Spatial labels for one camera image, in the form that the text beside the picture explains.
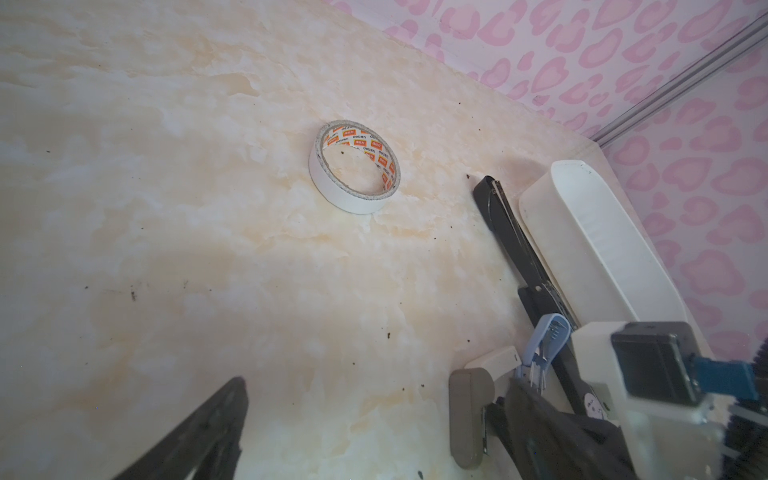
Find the blue staple box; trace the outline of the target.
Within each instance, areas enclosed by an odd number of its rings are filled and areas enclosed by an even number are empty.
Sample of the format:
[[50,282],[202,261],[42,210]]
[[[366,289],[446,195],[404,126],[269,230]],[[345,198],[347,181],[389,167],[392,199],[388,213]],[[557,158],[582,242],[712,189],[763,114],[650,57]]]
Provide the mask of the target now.
[[516,377],[527,380],[538,393],[546,387],[546,375],[560,351],[568,343],[572,326],[559,313],[543,315],[537,323],[516,369]]

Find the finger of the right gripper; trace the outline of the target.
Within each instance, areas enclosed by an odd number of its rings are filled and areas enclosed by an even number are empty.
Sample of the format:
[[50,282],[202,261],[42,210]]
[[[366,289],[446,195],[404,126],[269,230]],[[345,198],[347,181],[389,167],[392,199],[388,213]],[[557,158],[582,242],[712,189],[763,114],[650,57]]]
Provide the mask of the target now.
[[566,454],[584,462],[631,462],[620,427],[604,419],[560,412],[569,428]]

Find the beige staple box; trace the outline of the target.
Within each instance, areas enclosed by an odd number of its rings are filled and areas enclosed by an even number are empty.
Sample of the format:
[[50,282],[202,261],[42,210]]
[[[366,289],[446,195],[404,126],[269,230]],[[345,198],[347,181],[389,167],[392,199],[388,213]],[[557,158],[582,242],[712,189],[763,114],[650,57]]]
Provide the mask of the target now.
[[485,409],[496,399],[495,382],[522,365],[517,349],[495,349],[449,377],[449,442],[455,463],[477,469],[487,453]]

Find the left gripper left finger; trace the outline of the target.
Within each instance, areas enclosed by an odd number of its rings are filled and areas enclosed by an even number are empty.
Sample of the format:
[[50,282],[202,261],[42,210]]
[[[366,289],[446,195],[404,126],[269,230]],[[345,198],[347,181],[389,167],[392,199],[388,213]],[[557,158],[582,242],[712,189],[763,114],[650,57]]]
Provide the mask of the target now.
[[246,381],[235,376],[118,479],[232,479],[248,412]]

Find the black stapler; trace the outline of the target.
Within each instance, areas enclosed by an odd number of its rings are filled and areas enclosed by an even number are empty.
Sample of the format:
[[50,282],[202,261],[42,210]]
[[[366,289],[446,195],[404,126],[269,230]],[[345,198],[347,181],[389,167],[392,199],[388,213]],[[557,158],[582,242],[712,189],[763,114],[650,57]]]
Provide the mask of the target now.
[[[489,230],[493,232],[511,264],[523,279],[518,289],[533,326],[547,314],[559,314],[574,327],[573,315],[513,214],[501,183],[486,176],[473,189],[473,198]],[[606,413],[593,388],[581,379],[570,340],[549,359],[563,391],[576,414],[605,419]]]

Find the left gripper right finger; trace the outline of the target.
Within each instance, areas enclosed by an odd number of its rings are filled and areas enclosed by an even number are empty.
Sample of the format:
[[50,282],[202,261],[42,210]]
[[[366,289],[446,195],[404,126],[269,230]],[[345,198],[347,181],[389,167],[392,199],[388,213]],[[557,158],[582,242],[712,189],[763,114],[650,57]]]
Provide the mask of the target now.
[[584,462],[566,454],[560,412],[522,379],[510,381],[505,415],[511,456],[524,479],[634,479],[631,462]]

